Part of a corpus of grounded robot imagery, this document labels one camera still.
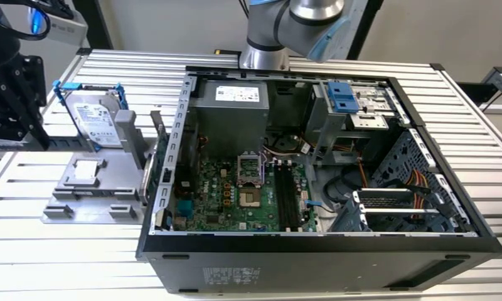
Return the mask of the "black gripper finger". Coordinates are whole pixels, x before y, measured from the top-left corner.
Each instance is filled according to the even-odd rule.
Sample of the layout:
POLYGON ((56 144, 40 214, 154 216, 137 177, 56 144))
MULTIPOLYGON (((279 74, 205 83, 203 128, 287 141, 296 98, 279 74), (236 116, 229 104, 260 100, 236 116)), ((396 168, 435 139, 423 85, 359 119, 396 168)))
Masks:
POLYGON ((18 56, 20 79, 18 86, 21 99, 26 105, 34 108, 46 106, 44 62, 40 56, 18 56))
POLYGON ((44 151, 49 137, 40 108, 21 99, 20 75, 0 75, 0 151, 44 151))

